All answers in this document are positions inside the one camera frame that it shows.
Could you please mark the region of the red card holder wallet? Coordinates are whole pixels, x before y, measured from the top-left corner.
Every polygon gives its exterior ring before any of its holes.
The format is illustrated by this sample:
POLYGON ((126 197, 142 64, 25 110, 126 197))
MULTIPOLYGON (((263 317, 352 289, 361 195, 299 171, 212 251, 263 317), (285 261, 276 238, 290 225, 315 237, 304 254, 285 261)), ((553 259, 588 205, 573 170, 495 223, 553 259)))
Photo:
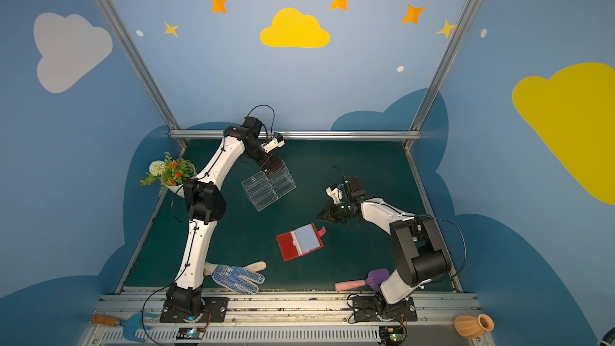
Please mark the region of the red card holder wallet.
POLYGON ((291 232, 276 237, 284 262, 306 256, 324 247, 322 237, 326 228, 317 229, 315 224, 307 224, 291 232))

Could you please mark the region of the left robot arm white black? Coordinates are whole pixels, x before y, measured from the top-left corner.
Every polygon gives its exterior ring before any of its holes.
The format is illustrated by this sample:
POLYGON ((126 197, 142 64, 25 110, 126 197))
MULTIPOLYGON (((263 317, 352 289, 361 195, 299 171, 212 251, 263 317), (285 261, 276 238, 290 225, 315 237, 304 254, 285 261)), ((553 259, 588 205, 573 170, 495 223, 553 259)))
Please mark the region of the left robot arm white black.
POLYGON ((260 142, 263 127, 258 118, 247 116, 242 125, 225 129, 216 153, 205 168, 184 183, 187 243, 178 275, 166 294, 162 322, 197 322, 203 315, 204 264, 213 232, 227 209, 220 189, 238 158, 247 155, 267 176, 283 167, 283 160, 272 154, 274 149, 283 147, 283 136, 272 132, 268 140, 260 142))

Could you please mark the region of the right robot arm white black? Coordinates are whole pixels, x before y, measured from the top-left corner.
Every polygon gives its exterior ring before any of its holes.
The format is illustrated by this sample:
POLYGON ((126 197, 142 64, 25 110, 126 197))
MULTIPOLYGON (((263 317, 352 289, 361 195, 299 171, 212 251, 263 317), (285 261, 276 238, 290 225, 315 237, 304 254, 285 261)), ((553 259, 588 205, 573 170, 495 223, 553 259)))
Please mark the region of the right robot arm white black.
POLYGON ((395 271, 378 288, 386 304, 398 304, 451 272, 450 254, 431 216, 406 212, 381 197, 368 195, 357 177, 333 184, 326 194, 328 202, 318 219, 346 224, 359 217, 390 235, 395 271))

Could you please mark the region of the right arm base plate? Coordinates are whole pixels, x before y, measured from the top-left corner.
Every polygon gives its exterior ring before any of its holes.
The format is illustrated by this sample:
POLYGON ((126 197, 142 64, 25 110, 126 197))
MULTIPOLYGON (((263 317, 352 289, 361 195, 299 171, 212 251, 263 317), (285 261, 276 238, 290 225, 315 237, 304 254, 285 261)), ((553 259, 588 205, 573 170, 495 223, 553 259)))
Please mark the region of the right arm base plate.
POLYGON ((350 294, 347 297, 347 305, 351 309, 351 315, 347 318, 349 324, 388 321, 399 321, 404 324, 417 321, 416 307, 412 298, 388 304, 380 296, 350 294))

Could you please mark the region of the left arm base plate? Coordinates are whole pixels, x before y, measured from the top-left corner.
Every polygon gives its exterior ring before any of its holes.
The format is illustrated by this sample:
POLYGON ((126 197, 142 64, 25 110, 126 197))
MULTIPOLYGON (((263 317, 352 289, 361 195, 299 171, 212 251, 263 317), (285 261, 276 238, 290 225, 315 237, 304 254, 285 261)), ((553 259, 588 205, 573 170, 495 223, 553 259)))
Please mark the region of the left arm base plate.
POLYGON ((200 305, 195 312, 182 312, 178 308, 173 308, 170 304, 165 304, 160 315, 161 323, 177 324, 206 324, 222 323, 227 315, 227 297, 205 296, 200 299, 200 305))

